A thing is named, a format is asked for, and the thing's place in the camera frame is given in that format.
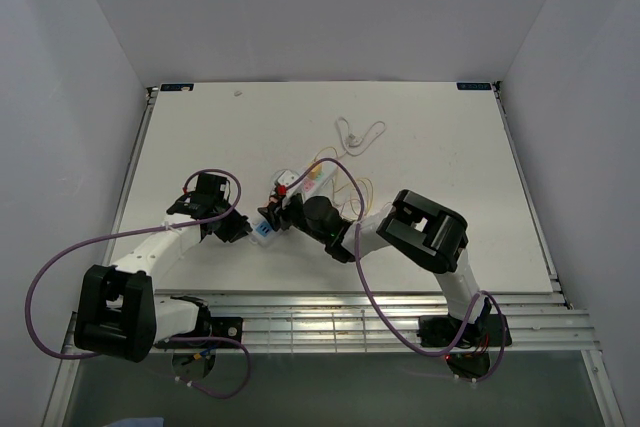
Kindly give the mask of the white colourful power strip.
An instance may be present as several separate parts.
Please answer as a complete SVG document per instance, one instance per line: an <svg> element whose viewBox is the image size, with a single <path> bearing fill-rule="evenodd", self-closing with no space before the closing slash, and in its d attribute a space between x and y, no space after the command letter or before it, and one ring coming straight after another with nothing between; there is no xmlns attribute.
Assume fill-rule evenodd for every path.
<svg viewBox="0 0 640 427"><path fill-rule="evenodd" d="M269 246L293 226L293 215L301 213L305 201L315 196L330 197L328 185L334 180L338 167L332 162L322 162L303 175L306 169L307 166L297 170L280 169L272 175L268 200L276 196L280 186L286 188L281 207L274 212L279 228L274 229L269 218L258 212L249 221L251 243L261 247Z"/></svg>

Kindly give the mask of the yellow charger plug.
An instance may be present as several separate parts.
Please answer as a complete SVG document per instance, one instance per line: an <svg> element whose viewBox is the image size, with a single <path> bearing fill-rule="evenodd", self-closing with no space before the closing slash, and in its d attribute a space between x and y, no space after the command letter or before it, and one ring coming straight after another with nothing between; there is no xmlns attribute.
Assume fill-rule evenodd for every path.
<svg viewBox="0 0 640 427"><path fill-rule="evenodd" d="M317 163L314 165L308 173L308 177L311 179L319 178L323 173L323 168L321 163Z"/></svg>

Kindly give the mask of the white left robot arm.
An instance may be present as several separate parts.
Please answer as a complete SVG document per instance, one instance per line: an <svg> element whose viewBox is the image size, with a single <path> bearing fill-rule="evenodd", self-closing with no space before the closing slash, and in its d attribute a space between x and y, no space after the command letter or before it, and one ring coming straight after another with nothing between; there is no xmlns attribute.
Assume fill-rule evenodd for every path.
<svg viewBox="0 0 640 427"><path fill-rule="evenodd" d="M233 243L251 227L228 197L241 188L234 175L205 169L189 180L195 187L183 190L159 226L139 230L144 239L137 247L85 273L73 335L77 348L140 362L160 342L181 337L197 347L210 339L206 303L189 295L159 298L155 284L205 237Z"/></svg>

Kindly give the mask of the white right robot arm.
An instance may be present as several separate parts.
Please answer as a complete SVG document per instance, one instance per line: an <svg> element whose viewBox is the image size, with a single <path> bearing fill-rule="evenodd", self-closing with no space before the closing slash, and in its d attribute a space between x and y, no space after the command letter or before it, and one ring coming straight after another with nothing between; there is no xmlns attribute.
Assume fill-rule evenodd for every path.
<svg viewBox="0 0 640 427"><path fill-rule="evenodd" d="M407 189L389 207L361 222L344 218L325 196L305 200L300 194L287 198L277 192L257 212L273 231L293 227L322 244L340 263L353 263L356 253L364 257L393 247L432 273L447 313L419 318L422 345L444 347L456 338L462 348L488 336L491 302L480 293L469 265L468 224L457 212Z"/></svg>

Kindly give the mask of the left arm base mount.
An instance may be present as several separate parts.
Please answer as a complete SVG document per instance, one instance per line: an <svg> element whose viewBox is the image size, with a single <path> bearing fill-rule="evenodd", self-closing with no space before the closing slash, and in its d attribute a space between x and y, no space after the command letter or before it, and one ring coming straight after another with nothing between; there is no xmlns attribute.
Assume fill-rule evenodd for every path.
<svg viewBox="0 0 640 427"><path fill-rule="evenodd" d="M242 342L244 319L237 316L209 316L204 321L206 337L220 337Z"/></svg>

